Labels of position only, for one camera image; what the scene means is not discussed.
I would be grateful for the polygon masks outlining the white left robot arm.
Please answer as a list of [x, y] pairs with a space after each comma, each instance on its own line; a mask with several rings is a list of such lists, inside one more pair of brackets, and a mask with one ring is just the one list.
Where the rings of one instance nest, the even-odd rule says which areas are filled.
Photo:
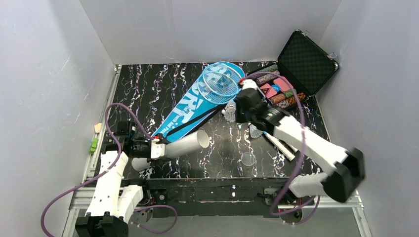
[[135, 208], [144, 201], [150, 204], [151, 195], [145, 179], [123, 179], [128, 156], [119, 158], [118, 146], [110, 140], [101, 148], [101, 168], [103, 172], [113, 162], [116, 165], [98, 178], [93, 198], [83, 217], [76, 220], [75, 229], [81, 237], [126, 237], [128, 222]]

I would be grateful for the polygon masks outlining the white shuttlecock black band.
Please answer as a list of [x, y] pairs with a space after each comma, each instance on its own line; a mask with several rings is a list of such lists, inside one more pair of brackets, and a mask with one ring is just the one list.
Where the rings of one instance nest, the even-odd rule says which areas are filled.
[[260, 137], [263, 134], [263, 132], [257, 129], [255, 125], [249, 123], [249, 134], [252, 139], [255, 139]]

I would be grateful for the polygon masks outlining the clear plastic tube lid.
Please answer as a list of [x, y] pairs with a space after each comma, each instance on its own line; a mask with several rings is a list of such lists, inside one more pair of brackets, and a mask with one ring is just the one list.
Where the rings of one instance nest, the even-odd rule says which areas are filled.
[[253, 166], [256, 163], [256, 157], [254, 154], [250, 153], [250, 152], [246, 152], [246, 153], [242, 153], [241, 154], [241, 158], [240, 158], [241, 163], [244, 166]]

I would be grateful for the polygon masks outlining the silver shuttlecock tube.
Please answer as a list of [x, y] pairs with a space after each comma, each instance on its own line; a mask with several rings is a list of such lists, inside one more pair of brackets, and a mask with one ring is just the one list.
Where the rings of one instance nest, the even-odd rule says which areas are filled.
[[147, 158], [132, 158], [132, 167], [141, 171], [149, 167], [159, 165], [164, 160], [174, 159], [180, 156], [187, 155], [189, 153], [207, 148], [210, 144], [210, 139], [207, 133], [203, 130], [193, 132], [177, 141], [170, 142], [162, 135], [158, 135], [162, 139], [163, 143], [166, 144], [166, 154], [164, 157], [156, 160]]

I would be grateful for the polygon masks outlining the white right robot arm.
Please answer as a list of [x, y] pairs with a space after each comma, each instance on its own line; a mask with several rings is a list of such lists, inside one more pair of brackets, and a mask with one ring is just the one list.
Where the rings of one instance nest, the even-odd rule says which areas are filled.
[[323, 139], [285, 110], [267, 105], [257, 89], [240, 91], [235, 102], [237, 122], [250, 122], [294, 146], [321, 167], [321, 173], [292, 179], [289, 190], [296, 198], [328, 196], [345, 203], [365, 179], [364, 154], [359, 149], [347, 150]]

